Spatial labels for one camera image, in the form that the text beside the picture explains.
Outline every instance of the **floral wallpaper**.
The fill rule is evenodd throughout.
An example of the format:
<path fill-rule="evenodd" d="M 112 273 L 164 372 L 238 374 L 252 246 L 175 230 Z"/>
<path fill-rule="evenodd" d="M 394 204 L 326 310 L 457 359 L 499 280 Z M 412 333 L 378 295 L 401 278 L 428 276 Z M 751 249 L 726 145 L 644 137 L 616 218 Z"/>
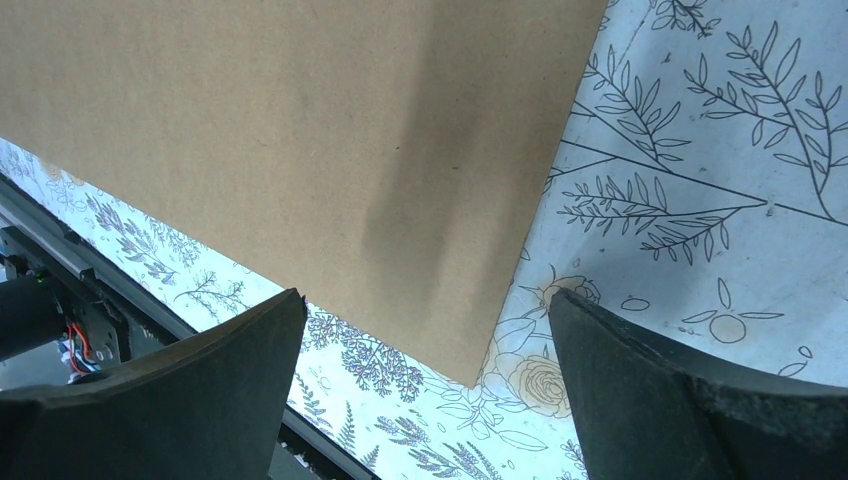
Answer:
<path fill-rule="evenodd" d="M 478 385 L 310 305 L 292 407 L 382 478 L 586 478 L 547 320 L 563 288 L 848 385 L 848 12 L 799 3 L 611 0 Z M 198 330 L 281 290 L 14 145 L 0 172 Z"/>

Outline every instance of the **electrical wire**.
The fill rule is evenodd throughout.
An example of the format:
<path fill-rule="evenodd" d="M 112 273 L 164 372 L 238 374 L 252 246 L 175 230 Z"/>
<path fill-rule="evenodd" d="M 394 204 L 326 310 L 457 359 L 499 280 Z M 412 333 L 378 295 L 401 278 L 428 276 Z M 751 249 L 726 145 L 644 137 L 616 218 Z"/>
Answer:
<path fill-rule="evenodd" d="M 91 359 L 91 347 L 88 344 L 88 338 L 86 338 L 85 334 L 82 333 L 82 329 L 76 324 L 76 322 L 72 323 L 71 327 L 82 339 L 82 358 L 88 362 L 93 362 Z"/>
<path fill-rule="evenodd" d="M 70 359 L 70 362 L 71 362 L 71 368 L 75 372 L 82 374 L 82 375 L 89 373 L 89 372 L 83 371 L 82 369 L 80 369 L 77 366 L 76 348 L 74 347 L 74 329 L 70 325 L 68 326 L 68 346 L 70 347 L 69 348 L 69 350 L 70 350 L 69 359 Z"/>

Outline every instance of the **cardboard sheet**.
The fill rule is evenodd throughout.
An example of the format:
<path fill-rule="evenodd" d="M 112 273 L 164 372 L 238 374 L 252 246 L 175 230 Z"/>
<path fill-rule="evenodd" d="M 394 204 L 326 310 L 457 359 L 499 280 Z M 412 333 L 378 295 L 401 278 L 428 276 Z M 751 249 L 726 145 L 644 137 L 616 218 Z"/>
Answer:
<path fill-rule="evenodd" d="M 604 1 L 2 4 L 0 137 L 473 384 Z"/>

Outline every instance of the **flower drawing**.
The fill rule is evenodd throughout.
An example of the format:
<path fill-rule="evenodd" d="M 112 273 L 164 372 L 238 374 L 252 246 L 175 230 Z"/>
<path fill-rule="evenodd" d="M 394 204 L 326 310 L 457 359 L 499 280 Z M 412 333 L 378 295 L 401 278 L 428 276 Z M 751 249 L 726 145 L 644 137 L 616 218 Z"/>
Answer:
<path fill-rule="evenodd" d="M 51 180 L 53 180 L 54 182 L 62 181 L 61 168 L 40 158 L 38 159 L 38 163 L 41 164 L 41 169 L 44 170 L 44 174 L 47 175 Z"/>
<path fill-rule="evenodd" d="M 78 187 L 82 187 L 83 185 L 85 185 L 85 182 L 83 180 L 71 175 L 68 172 L 65 172 L 65 173 L 68 175 L 68 178 L 71 179 L 71 182 L 73 182 L 74 185 L 76 185 Z"/>
<path fill-rule="evenodd" d="M 556 268 L 553 265 L 551 265 L 551 273 L 553 274 L 552 280 L 547 286 L 521 287 L 539 299 L 539 307 L 543 307 L 546 311 L 549 310 L 554 295 L 564 288 L 573 291 L 590 302 L 598 303 L 600 301 L 600 292 L 598 292 L 595 284 L 588 278 L 582 275 L 557 277 Z"/>
<path fill-rule="evenodd" d="M 506 388 L 528 409 L 546 417 L 571 415 L 559 363 L 547 356 L 515 353 L 498 355 L 496 363 L 497 375 L 506 380 Z"/>

